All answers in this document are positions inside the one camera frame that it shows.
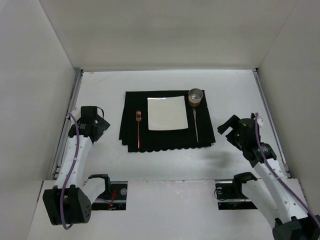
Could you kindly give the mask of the silver table knife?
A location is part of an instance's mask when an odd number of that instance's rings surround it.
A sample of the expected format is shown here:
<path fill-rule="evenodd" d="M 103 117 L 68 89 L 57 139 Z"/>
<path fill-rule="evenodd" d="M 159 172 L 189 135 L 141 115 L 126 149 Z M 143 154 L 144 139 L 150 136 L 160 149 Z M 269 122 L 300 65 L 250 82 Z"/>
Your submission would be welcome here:
<path fill-rule="evenodd" d="M 193 119 L 194 119 L 196 141 L 197 141 L 197 143 L 199 143 L 199 134 L 198 134 L 198 126 L 197 126 L 197 112 L 196 112 L 195 107 L 192 108 L 192 112 L 193 112 Z"/>

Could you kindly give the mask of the black cloth placemat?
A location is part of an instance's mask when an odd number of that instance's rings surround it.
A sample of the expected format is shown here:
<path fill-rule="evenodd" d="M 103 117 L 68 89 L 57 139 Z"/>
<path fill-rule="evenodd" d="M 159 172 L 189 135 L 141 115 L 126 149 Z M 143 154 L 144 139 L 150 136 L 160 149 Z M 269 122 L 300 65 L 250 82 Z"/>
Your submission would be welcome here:
<path fill-rule="evenodd" d="M 148 130 L 147 98 L 184 96 L 188 128 L 181 130 Z M 127 146 L 128 152 L 159 152 L 167 150 L 210 147 L 216 142 L 206 96 L 196 108 L 198 130 L 197 143 L 192 107 L 188 103 L 187 90 L 127 91 L 119 130 L 119 140 Z M 137 143 L 136 112 L 141 111 L 140 148 Z"/>

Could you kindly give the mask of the silver metal cup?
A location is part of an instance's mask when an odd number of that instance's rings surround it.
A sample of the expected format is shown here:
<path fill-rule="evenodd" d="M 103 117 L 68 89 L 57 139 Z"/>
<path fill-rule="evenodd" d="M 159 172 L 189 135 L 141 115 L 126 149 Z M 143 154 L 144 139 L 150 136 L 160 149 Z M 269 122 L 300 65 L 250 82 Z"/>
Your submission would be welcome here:
<path fill-rule="evenodd" d="M 197 107 L 203 98 L 203 91 L 198 88 L 193 88 L 188 91 L 188 103 L 191 107 Z"/>

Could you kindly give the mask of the copper fork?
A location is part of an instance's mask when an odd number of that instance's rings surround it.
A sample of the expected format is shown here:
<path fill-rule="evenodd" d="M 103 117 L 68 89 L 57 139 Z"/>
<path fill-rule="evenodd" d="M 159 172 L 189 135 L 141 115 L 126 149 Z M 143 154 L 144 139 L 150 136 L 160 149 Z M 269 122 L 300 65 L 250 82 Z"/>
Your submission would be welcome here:
<path fill-rule="evenodd" d="M 140 122 L 142 120 L 142 113 L 140 110 L 136 111 L 136 121 L 137 121 L 137 148 L 140 148 Z"/>

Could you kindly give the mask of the square white plate black rim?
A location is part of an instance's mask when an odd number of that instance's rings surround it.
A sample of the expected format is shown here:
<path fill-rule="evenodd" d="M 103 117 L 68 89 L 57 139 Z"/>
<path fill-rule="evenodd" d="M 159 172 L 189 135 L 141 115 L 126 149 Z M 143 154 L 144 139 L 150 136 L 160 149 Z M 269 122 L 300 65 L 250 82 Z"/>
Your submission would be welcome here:
<path fill-rule="evenodd" d="M 175 131 L 189 127 L 184 96 L 147 98 L 148 130 Z"/>

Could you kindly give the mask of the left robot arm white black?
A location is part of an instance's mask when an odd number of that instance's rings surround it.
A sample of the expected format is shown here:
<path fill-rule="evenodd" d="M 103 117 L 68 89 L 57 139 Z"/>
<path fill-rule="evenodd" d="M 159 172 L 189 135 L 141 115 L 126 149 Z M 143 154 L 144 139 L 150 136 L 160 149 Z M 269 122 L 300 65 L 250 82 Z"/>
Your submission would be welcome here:
<path fill-rule="evenodd" d="M 52 225 L 65 230 L 75 224 L 85 224 L 91 218 L 92 205 L 100 196 L 115 198 L 110 177 L 92 174 L 83 181 L 86 160 L 110 124 L 98 106 L 82 106 L 66 117 L 72 121 L 68 131 L 66 152 L 60 172 L 51 189 L 43 192 L 42 200 Z"/>

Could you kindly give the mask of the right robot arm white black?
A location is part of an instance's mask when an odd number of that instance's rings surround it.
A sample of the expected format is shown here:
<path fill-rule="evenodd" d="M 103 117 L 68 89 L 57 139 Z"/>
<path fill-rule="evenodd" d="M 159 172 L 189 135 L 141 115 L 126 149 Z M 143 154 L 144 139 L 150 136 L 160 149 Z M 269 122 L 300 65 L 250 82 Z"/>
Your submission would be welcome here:
<path fill-rule="evenodd" d="M 243 172 L 231 183 L 217 183 L 215 197 L 219 201 L 249 199 L 268 221 L 275 240 L 318 240 L 320 217 L 289 187 L 274 150 L 261 141 L 262 123 L 258 113 L 249 118 L 233 115 L 217 131 L 223 134 L 231 128 L 227 141 L 242 152 L 266 189 L 253 173 Z"/>

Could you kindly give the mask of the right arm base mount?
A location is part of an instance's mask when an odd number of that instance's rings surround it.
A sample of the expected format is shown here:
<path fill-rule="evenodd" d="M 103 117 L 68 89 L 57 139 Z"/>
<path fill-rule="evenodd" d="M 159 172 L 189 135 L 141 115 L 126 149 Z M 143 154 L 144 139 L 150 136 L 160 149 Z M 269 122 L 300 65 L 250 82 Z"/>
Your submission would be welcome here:
<path fill-rule="evenodd" d="M 216 181 L 213 194 L 218 210 L 257 210 L 254 203 L 242 193 L 242 186 L 252 180 L 258 179 L 251 172 L 244 172 L 236 174 L 232 180 Z"/>

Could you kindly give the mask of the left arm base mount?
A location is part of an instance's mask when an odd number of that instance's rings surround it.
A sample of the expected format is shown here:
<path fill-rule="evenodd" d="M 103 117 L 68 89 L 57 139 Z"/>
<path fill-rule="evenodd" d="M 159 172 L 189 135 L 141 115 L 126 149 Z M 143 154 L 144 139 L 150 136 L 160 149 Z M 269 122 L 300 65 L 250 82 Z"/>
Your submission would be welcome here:
<path fill-rule="evenodd" d="M 83 186 L 93 211 L 125 211 L 127 181 L 111 181 L 108 174 L 92 174 Z"/>

